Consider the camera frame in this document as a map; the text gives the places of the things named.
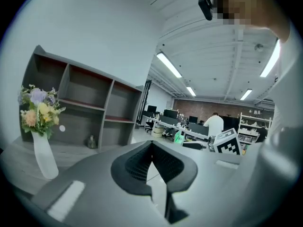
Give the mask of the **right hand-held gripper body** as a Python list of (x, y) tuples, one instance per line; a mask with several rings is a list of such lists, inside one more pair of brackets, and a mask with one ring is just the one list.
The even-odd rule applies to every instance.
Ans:
[(234, 128), (212, 136), (208, 142), (208, 149), (216, 153), (242, 155), (241, 144)]

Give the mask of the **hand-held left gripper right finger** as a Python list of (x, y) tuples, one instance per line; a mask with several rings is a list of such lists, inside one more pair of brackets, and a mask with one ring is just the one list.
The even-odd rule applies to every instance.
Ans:
[(251, 191), (259, 144), (249, 148), (244, 156), (162, 145), (194, 161), (197, 174), (187, 190), (172, 194), (176, 209), (186, 216), (171, 224), (153, 207), (152, 227), (256, 227), (260, 224), (257, 198)]

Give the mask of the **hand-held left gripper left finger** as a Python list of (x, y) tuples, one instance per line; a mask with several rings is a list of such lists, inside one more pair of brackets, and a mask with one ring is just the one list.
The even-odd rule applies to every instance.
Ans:
[(44, 185), (32, 202), (68, 227), (169, 227), (150, 196), (132, 195), (113, 180), (111, 165), (143, 143), (94, 154)]

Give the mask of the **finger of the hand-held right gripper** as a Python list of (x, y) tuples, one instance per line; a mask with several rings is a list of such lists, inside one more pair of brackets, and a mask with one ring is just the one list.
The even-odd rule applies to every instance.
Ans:
[(203, 150), (208, 148), (207, 142), (204, 141), (185, 141), (183, 142), (182, 146), (196, 150)]

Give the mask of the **green box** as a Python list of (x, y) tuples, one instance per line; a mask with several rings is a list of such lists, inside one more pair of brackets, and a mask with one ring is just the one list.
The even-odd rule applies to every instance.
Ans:
[(173, 139), (173, 142), (174, 144), (178, 144), (180, 146), (183, 146), (183, 142), (184, 142), (184, 135), (182, 135), (183, 131), (179, 130), (175, 133), (174, 135), (174, 139)]

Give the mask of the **white storage rack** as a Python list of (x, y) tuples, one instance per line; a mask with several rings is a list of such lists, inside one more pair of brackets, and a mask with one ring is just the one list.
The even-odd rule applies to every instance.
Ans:
[(244, 115), (243, 113), (239, 115), (237, 135), (242, 148), (256, 142), (260, 136), (258, 130), (262, 128), (262, 123), (265, 124), (265, 129), (268, 131), (272, 124), (272, 118), (260, 118), (259, 114), (257, 117)]

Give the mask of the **long white office desk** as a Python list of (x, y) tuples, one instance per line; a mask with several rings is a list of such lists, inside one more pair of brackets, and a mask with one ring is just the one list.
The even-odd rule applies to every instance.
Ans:
[(182, 128), (182, 127), (178, 127), (178, 126), (175, 126), (174, 124), (168, 124), (168, 123), (165, 123), (165, 122), (162, 122), (160, 120), (157, 120), (155, 118), (151, 118), (151, 117), (148, 117), (148, 116), (143, 116), (143, 118), (145, 118), (145, 120), (151, 120), (151, 121), (154, 121), (160, 125), (163, 125), (165, 127), (168, 127), (168, 128), (173, 128), (173, 129), (176, 129), (176, 130), (181, 130), (182, 132), (184, 132), (185, 134), (187, 135), (191, 135), (195, 138), (199, 138), (199, 139), (208, 139), (208, 136), (207, 135), (203, 135), (203, 134), (200, 134), (200, 133), (196, 133), (196, 132), (193, 132), (193, 131), (189, 131), (189, 130), (186, 130), (185, 128)]

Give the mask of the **stack of cardboard boxes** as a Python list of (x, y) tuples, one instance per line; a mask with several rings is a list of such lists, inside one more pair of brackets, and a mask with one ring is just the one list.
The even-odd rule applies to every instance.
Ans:
[(160, 138), (162, 137), (163, 131), (164, 131), (164, 126), (157, 124), (152, 129), (151, 135), (155, 138)]

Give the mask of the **small dark round object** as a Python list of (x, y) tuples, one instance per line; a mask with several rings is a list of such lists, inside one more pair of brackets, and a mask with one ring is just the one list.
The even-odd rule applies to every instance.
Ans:
[(88, 138), (87, 147), (89, 149), (97, 149), (98, 148), (98, 142), (96, 141), (94, 135), (90, 135), (90, 137)]

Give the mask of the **white ceramic vase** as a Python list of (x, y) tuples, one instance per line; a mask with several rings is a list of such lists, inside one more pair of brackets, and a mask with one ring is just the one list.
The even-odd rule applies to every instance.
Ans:
[(59, 174), (53, 152), (51, 150), (47, 135), (41, 136), (37, 132), (31, 132), (34, 143), (34, 153), (37, 164), (44, 178), (52, 180)]

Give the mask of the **black glass door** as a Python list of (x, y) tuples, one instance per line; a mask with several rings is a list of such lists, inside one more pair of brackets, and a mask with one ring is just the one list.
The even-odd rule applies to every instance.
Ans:
[(142, 102), (142, 112), (141, 112), (141, 126), (145, 126), (145, 120), (143, 118), (144, 111), (146, 111), (146, 107), (148, 106), (148, 96), (149, 91), (152, 85), (152, 81), (150, 79), (146, 80), (144, 89), (143, 89), (143, 102)]

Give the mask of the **grey wooden cabinet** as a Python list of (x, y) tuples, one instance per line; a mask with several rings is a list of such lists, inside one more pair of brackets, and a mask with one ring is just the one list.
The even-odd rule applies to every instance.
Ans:
[(8, 182), (17, 189), (30, 194), (33, 198), (55, 197), (76, 182), (84, 185), (84, 181), (76, 176), (69, 176), (68, 169), (85, 158), (102, 154), (125, 144), (105, 145), (98, 149), (89, 149), (83, 145), (51, 141), (50, 147), (59, 170), (59, 175), (50, 180), (43, 176), (35, 153), (34, 144), (15, 139), (0, 155), (0, 166)]

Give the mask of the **person's white t-shirt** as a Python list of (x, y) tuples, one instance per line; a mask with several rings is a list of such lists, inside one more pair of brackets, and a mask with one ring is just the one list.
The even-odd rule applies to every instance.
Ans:
[(303, 127), (303, 39), (293, 24), (287, 41), (280, 45), (278, 79), (269, 93), (275, 103), (274, 117), (266, 142), (282, 128)]

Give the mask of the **grey open shelf unit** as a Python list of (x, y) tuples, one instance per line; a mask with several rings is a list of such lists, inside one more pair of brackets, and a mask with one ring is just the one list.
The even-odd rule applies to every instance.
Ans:
[(34, 49), (22, 84), (58, 92), (59, 103), (66, 110), (53, 127), (51, 141), (86, 146), (94, 135), (98, 150), (131, 143), (143, 86), (48, 53), (41, 46)]

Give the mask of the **pastel flower bouquet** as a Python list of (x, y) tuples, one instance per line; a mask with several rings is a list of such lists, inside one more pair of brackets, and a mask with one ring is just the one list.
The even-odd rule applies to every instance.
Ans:
[(22, 86), (18, 94), (21, 127), (25, 133), (34, 132), (51, 137), (52, 127), (59, 124), (59, 115), (66, 110), (60, 106), (55, 88), (45, 91), (33, 84)]

